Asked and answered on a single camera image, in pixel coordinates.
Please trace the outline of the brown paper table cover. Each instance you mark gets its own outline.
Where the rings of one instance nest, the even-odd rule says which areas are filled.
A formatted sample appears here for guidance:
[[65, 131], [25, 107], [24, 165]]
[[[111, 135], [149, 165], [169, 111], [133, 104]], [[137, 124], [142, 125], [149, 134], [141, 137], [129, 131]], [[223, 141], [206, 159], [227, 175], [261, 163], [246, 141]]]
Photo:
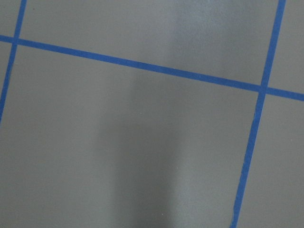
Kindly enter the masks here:
[[301, 0], [3, 0], [3, 228], [301, 228]]

